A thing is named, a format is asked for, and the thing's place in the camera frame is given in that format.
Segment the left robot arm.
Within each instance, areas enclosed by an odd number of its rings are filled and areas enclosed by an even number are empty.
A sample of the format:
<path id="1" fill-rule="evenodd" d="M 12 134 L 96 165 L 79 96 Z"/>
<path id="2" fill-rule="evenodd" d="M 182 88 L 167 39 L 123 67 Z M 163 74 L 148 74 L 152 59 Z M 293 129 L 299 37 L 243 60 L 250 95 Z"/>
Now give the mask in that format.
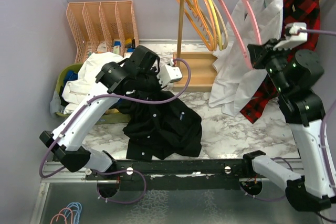
<path id="1" fill-rule="evenodd" d="M 120 99 L 128 99 L 127 92 L 154 91 L 161 88 L 159 68 L 154 64 L 160 57 L 145 46 L 137 46 L 129 58 L 120 62 L 105 63 L 95 77 L 91 90 L 71 115 L 52 131 L 39 136 L 48 153 L 70 172 L 81 168 L 97 170 L 104 179 L 115 175 L 112 157 L 103 152 L 84 147 L 83 141 L 103 116 Z"/>

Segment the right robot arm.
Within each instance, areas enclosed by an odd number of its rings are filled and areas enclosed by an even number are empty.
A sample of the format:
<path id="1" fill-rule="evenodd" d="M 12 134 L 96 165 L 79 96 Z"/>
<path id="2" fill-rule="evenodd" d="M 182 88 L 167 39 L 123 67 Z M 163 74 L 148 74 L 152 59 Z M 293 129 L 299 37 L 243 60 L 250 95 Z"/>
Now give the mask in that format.
<path id="1" fill-rule="evenodd" d="M 318 55 L 301 49 L 288 60 L 290 49 L 271 39 L 263 45 L 247 46 L 251 65 L 265 69 L 279 93 L 278 104 L 290 126 L 298 148 L 304 174 L 292 172 L 262 151 L 243 156 L 241 171 L 246 177 L 256 174 L 268 178 L 285 192 L 297 211 L 320 212 L 335 203 L 335 168 L 326 136 L 327 115 L 323 102 L 312 86 L 324 73 Z"/>

